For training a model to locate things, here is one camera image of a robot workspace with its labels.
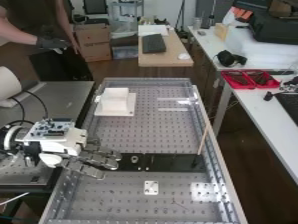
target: red container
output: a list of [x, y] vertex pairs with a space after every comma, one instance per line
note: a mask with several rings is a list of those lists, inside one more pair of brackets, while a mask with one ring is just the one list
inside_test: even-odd
[[255, 83], [252, 79], [242, 71], [222, 71], [220, 75], [232, 89], [253, 89]]
[[243, 73], [251, 79], [255, 87], [259, 89], [277, 88], [279, 82], [271, 77], [271, 75], [260, 70], [246, 70]]

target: black case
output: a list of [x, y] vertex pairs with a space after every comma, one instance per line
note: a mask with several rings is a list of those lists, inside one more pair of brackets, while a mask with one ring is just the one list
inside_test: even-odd
[[298, 20], [271, 17], [267, 12], [253, 13], [248, 21], [256, 41], [298, 44]]

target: cardboard box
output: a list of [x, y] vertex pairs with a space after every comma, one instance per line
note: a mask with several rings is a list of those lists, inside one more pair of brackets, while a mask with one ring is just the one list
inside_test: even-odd
[[104, 24], [75, 25], [74, 31], [85, 61], [110, 60], [108, 26]]

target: hand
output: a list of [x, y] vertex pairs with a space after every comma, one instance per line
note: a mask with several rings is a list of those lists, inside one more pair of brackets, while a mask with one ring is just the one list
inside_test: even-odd
[[58, 38], [45, 39], [42, 37], [37, 37], [35, 46], [42, 49], [54, 49], [54, 48], [67, 48], [70, 47], [70, 43]]
[[73, 50], [74, 50], [75, 54], [78, 54], [78, 53], [82, 54], [79, 45], [78, 45], [78, 43], [77, 43], [77, 41], [74, 39], [71, 40], [71, 47], [73, 47]]

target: white box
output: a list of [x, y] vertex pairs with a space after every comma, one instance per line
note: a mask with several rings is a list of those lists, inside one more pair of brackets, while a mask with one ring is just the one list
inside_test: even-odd
[[127, 88], [106, 88], [101, 96], [103, 111], [127, 111]]

